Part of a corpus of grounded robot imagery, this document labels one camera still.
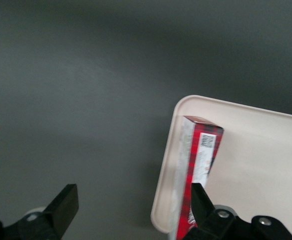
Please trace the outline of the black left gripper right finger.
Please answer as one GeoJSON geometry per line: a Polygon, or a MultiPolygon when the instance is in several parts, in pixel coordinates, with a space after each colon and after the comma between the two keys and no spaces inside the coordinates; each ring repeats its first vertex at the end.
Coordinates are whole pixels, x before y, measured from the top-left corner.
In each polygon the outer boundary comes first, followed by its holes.
{"type": "Polygon", "coordinates": [[[216,207],[200,183],[191,185],[191,207],[196,226],[184,240],[292,240],[292,234],[278,219],[256,215],[242,220],[231,208],[216,207]]]}

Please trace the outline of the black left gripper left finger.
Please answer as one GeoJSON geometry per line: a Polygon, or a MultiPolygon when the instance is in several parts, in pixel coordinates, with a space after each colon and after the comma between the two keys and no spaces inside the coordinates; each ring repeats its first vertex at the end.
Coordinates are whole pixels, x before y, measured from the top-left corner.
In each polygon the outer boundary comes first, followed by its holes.
{"type": "Polygon", "coordinates": [[[0,221],[0,240],[60,240],[79,209],[76,184],[67,184],[44,209],[32,210],[15,223],[0,221]]]}

